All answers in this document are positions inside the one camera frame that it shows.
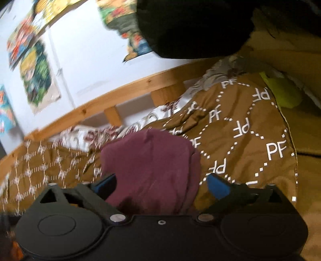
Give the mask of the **maroon long-sleeve shirt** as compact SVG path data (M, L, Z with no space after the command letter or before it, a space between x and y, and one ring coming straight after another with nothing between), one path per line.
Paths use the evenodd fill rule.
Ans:
M126 214L189 212L199 189L200 153L189 140L157 129L114 140L101 150L104 176L116 188L106 202Z

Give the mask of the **white floral bed sheet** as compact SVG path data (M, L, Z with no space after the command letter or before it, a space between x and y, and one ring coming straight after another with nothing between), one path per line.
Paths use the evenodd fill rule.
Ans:
M108 124L104 128L76 125L62 131L60 134L52 136L49 138L49 141L55 145L83 152L99 150L107 141L123 138L125 135L143 129L154 121L169 118L178 113L197 92L208 90L213 84L228 79L228 73L235 68L237 58L237 56L232 55L219 60L179 98L156 107L131 125Z

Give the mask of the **brown PF-print duvet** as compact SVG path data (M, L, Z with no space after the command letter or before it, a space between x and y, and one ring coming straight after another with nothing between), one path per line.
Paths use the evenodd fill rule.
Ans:
M189 140L200 153L199 189L188 213L214 203L207 187L212 173L252 188L275 184L291 202L297 200L296 149L273 93L258 74L215 83L197 92L178 113L139 131L147 129ZM112 141L89 152L47 140L25 141L1 188L1 211L25 212L52 183L72 188L101 179L101 150Z

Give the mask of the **blue poster at left edge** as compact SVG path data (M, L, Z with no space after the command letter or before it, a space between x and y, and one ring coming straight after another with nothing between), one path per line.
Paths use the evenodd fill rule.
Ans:
M5 92L4 85L0 89L0 134L3 135L16 127L16 118Z

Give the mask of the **yellow-green cloth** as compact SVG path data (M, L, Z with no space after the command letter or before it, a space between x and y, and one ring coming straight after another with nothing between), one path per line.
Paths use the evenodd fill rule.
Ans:
M295 83L279 71L260 72L280 107L293 109L303 101L303 93Z

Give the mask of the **green cartoon wall poster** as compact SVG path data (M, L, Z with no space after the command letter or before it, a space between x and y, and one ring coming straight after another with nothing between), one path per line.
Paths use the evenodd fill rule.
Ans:
M27 101L33 114L41 112L61 98L42 40L38 40L24 54L19 69Z

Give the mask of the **red cartoon wall poster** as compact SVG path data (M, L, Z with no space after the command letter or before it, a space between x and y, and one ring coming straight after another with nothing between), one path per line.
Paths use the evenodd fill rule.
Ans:
M34 26L33 21L34 14L31 10L7 40L7 52L10 69L14 68L22 53L28 48L31 40L37 33L37 29Z

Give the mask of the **colourful wall poster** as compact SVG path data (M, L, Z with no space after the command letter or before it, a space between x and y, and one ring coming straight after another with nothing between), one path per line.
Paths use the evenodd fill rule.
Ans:
M127 55L124 62L152 52L138 28L137 1L106 0L97 1L97 5L105 26L127 40Z

